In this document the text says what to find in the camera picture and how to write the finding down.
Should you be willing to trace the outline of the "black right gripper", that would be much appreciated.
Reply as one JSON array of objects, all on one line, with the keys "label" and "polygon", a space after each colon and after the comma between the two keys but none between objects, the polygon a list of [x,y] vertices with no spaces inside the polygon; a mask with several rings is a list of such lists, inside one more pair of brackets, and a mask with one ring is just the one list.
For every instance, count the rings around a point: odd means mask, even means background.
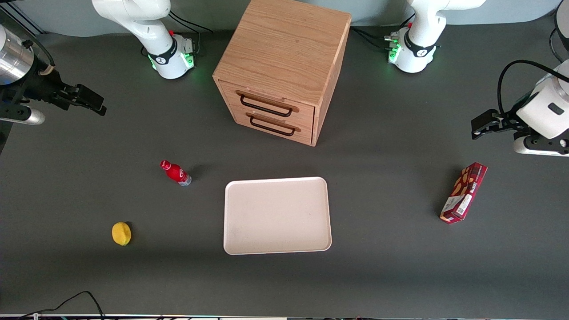
[{"label": "black right gripper", "polygon": [[86,87],[78,84],[76,87],[62,81],[58,71],[52,71],[46,76],[39,75],[31,69],[21,80],[23,93],[19,103],[28,103],[30,100],[44,101],[59,108],[83,107],[105,116],[107,108],[103,105],[104,98]]}]

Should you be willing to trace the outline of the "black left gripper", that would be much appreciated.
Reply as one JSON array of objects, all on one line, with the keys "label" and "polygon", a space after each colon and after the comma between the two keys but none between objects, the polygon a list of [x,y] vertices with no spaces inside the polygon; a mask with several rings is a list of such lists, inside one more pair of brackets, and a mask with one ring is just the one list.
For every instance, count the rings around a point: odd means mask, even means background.
[{"label": "black left gripper", "polygon": [[471,121],[472,140],[477,140],[489,133],[514,131],[520,134],[531,134],[532,129],[518,117],[515,111],[498,111],[488,109]]}]

